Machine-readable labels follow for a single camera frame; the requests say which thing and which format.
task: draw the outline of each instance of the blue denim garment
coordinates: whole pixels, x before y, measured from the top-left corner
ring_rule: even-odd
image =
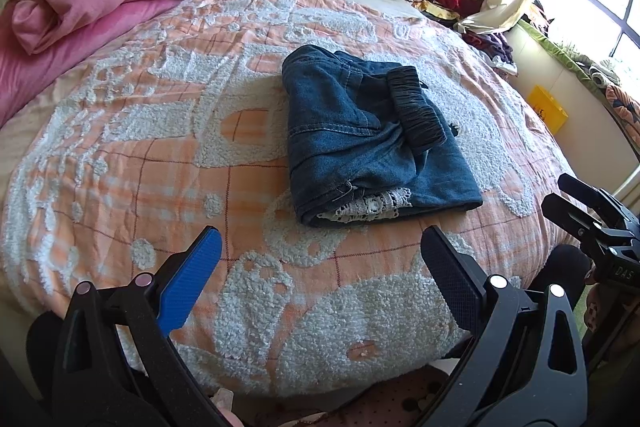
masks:
[[[417,71],[302,46],[282,65],[289,94],[289,175],[298,219],[318,217],[398,187],[411,206],[398,216],[482,204],[480,190]]]

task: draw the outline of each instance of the bed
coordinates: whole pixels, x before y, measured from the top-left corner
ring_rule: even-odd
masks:
[[[280,67],[303,44],[415,66],[483,205],[300,225]],[[442,357],[465,332],[419,255],[425,227],[523,286],[569,241],[540,212],[571,172],[553,137],[459,35],[404,0],[185,0],[57,78],[0,129],[0,148],[2,289],[28,314],[64,314],[79,281],[127,284],[204,226],[220,230],[222,259],[172,333],[206,389],[323,393]]]

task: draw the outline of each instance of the dark blue gripper pad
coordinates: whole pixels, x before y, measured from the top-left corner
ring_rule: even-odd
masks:
[[[420,253],[458,326],[472,335],[481,333],[484,270],[473,257],[458,253],[438,227],[422,232]]]
[[[211,227],[198,239],[160,296],[158,326],[164,335],[184,325],[220,260],[222,237],[218,230]]]

